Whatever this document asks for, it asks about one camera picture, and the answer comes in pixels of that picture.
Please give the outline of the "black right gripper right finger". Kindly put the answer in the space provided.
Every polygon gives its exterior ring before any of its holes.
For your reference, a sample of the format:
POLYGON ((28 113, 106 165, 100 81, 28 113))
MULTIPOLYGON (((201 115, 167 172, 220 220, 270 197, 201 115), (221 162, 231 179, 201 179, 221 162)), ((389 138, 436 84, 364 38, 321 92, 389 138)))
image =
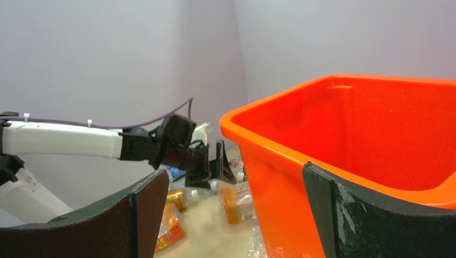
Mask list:
POLYGON ((326 257, 455 257, 455 211, 389 197, 312 162, 302 176, 326 257))

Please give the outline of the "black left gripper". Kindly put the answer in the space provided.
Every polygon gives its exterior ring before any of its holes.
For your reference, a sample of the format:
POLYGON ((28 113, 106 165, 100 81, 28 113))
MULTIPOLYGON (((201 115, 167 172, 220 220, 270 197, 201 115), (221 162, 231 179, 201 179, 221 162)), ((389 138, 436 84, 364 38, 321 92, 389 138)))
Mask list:
POLYGON ((186 172, 184 186, 211 189, 211 179, 237 184, 227 159, 224 140, 216 142, 216 157, 210 162, 208 152, 208 145, 202 140, 195 140, 187 149, 180 148, 172 153, 170 166, 186 172))

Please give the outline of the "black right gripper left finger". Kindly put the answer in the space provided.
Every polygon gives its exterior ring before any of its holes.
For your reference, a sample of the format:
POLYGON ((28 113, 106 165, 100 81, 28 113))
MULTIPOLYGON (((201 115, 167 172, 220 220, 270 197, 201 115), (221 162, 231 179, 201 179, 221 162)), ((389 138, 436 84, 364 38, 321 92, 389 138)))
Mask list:
POLYGON ((1 228, 1 257, 154 257, 168 186, 158 169, 46 223, 1 228))

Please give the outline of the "orange label clear bottle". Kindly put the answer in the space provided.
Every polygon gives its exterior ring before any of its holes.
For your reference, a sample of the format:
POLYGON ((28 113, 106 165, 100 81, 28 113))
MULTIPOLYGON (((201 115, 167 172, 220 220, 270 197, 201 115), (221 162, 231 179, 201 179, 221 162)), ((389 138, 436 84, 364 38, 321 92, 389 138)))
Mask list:
POLYGON ((222 189, 218 197, 228 223, 237 224, 253 217, 253 198, 247 181, 222 189))

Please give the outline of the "orange plastic bin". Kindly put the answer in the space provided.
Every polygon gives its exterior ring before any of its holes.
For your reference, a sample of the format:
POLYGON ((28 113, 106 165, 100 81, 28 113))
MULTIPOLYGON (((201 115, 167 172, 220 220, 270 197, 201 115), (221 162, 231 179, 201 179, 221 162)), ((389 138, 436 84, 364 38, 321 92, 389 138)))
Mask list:
POLYGON ((455 80, 329 75, 219 124, 240 148, 268 257, 326 257, 303 182, 308 162, 455 211, 455 80))

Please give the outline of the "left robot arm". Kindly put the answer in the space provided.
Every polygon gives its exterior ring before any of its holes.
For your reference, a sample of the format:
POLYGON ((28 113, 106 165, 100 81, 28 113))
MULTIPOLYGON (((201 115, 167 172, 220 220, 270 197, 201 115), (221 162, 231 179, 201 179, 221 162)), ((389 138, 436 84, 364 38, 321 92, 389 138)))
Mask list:
POLYGON ((197 125, 170 113, 148 131, 142 124, 122 128, 32 119, 16 112, 1 114, 1 209, 25 223, 45 223, 70 212, 70 207, 41 185, 25 167, 22 155, 96 156, 120 161, 147 161, 154 169, 184 171, 185 185, 215 190, 215 182, 236 184, 225 144, 209 155, 210 124, 197 125))

